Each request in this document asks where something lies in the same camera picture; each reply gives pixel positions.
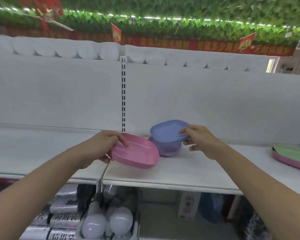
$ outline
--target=box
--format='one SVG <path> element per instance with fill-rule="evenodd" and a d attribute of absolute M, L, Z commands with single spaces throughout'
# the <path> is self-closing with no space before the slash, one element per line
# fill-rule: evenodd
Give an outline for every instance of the box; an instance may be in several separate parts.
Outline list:
<path fill-rule="evenodd" d="M 200 192 L 187 192 L 187 191 L 180 191 L 178 192 L 178 218 L 194 220 L 198 204 L 200 201 Z"/>

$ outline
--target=green vine ceiling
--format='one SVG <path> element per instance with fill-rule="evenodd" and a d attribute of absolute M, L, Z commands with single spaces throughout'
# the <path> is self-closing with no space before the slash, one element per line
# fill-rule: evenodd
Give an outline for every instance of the green vine ceiling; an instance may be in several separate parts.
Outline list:
<path fill-rule="evenodd" d="M 291 46 L 300 39 L 300 0 L 60 1 L 65 12 L 58 21 L 81 32 L 110 33 L 111 21 L 125 35 L 237 41 L 257 32 L 257 44 Z M 0 7 L 20 8 L 18 0 L 0 0 Z M 6 8 L 0 9 L 0 24 L 42 28 L 38 19 Z M 293 34 L 285 38 L 290 27 Z"/>

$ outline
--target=red flag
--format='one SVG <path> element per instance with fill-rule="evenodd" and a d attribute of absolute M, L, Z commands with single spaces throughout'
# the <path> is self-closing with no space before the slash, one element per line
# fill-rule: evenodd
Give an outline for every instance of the red flag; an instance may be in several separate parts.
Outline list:
<path fill-rule="evenodd" d="M 111 23 L 111 27 L 112 27 L 112 42 L 121 44 L 121 29 L 117 28 L 113 23 Z"/>
<path fill-rule="evenodd" d="M 240 39 L 238 48 L 240 53 L 244 53 L 245 50 L 250 50 L 255 36 L 256 32 Z"/>

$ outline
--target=green plate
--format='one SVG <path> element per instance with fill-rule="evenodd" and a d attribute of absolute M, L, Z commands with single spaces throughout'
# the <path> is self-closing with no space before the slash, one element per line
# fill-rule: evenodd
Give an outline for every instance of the green plate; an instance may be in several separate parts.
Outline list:
<path fill-rule="evenodd" d="M 295 145 L 275 145 L 273 149 L 281 156 L 300 162 L 300 147 Z"/>

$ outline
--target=blue plastic tray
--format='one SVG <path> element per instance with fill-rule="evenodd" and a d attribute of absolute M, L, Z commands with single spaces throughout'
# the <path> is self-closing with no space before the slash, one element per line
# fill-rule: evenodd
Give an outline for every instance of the blue plastic tray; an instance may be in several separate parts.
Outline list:
<path fill-rule="evenodd" d="M 159 142 L 181 143 L 188 139 L 185 134 L 179 134 L 179 131 L 189 124 L 182 120 L 169 120 L 156 124 L 150 129 L 152 137 Z"/>

